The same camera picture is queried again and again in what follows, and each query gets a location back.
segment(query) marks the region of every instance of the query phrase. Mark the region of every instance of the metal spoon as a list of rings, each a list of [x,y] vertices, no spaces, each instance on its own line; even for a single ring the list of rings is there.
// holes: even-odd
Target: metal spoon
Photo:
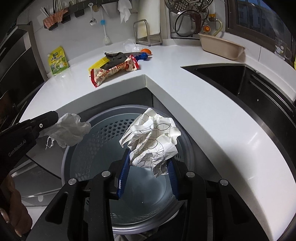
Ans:
[[[92,12],[92,6],[93,6],[94,4],[91,2],[91,3],[89,3],[89,7],[91,8],[91,16],[92,16],[92,18],[91,18],[91,20],[90,20],[90,22],[89,22],[89,24],[91,25],[91,26],[93,26],[93,25],[95,25],[96,24],[96,19],[94,18],[94,14],[93,14],[93,12]]]

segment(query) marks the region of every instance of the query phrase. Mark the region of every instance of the crumpled tissue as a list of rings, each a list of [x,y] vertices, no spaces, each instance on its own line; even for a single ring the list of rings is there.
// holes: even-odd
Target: crumpled tissue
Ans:
[[[130,165],[150,168],[154,177],[168,173],[166,160],[178,153],[181,132],[172,118],[162,117],[151,108],[137,117],[119,143],[130,148]]]
[[[131,2],[129,0],[119,0],[118,1],[118,10],[120,12],[120,23],[122,23],[123,19],[126,22],[130,15],[131,12],[129,8],[132,8]]]
[[[53,146],[53,141],[56,140],[60,147],[65,148],[74,146],[82,141],[84,135],[89,133],[91,125],[88,122],[80,122],[80,116],[76,114],[64,114],[54,125],[42,130],[39,137],[49,136],[47,139],[47,147]]]

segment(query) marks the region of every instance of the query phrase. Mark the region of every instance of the window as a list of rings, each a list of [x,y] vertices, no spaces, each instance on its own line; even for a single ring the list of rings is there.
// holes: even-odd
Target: window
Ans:
[[[296,44],[279,16],[263,0],[226,0],[226,32],[255,42],[274,52],[275,37],[287,43],[294,66]]]

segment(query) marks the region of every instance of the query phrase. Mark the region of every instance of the black sink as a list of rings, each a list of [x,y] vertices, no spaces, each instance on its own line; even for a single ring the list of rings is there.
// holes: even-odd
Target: black sink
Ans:
[[[296,108],[277,86],[245,64],[183,68],[222,91],[252,116],[277,145],[296,180]]]

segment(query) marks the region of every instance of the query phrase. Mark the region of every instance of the kitchen counter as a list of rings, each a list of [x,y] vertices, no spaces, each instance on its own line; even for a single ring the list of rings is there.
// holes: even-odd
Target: kitchen counter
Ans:
[[[153,57],[139,61],[140,70],[121,72],[95,88],[88,68],[103,51],[82,55],[71,67],[51,77],[35,95],[21,121],[47,111],[79,113],[129,92],[148,88],[200,146],[220,175],[247,203],[270,240],[277,240],[296,212],[296,183],[272,140],[235,102],[201,78],[180,68],[187,65],[234,63],[201,47],[149,47]],[[293,90],[258,61],[244,62],[276,83],[288,96]]]

